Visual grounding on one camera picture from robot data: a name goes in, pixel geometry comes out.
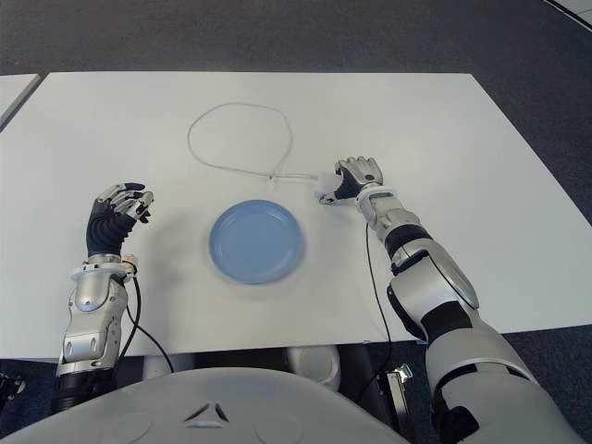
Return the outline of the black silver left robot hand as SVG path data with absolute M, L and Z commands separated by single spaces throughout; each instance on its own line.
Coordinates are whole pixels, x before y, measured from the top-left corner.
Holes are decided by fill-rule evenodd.
M 147 223 L 154 194 L 140 183 L 125 182 L 103 191 L 92 203 L 86 228 L 88 257 L 120 256 L 122 245 L 138 221 Z

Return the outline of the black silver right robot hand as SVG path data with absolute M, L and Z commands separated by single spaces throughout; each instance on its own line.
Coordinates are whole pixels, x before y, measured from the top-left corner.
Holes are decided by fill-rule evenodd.
M 332 191 L 321 194 L 319 203 L 334 204 L 337 201 L 356 198 L 364 189 L 382 186 L 382 171 L 373 157 L 348 157 L 335 165 L 335 174 L 341 183 Z

